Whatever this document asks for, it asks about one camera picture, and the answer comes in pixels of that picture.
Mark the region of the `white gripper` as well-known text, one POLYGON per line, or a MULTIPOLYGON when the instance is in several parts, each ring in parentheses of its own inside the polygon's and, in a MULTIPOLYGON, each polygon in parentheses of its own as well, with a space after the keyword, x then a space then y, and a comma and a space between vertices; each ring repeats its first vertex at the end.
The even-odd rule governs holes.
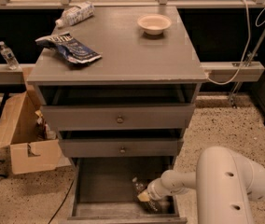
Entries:
POLYGON ((140 202, 146 203, 150 198, 154 201, 161 200, 166 196, 175 196, 187 191, 188 175, 175 170, 167 170, 161 177, 151 181, 147 190, 143 190, 137 195, 140 202))

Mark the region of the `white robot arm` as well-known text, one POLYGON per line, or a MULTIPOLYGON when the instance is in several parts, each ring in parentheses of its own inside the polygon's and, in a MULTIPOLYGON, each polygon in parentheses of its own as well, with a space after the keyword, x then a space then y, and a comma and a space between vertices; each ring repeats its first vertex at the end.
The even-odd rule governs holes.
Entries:
POLYGON ((157 211, 158 201, 194 189, 198 224, 255 224, 250 204, 265 200, 265 168, 226 147, 209 147, 196 170, 167 170, 137 194, 157 211))

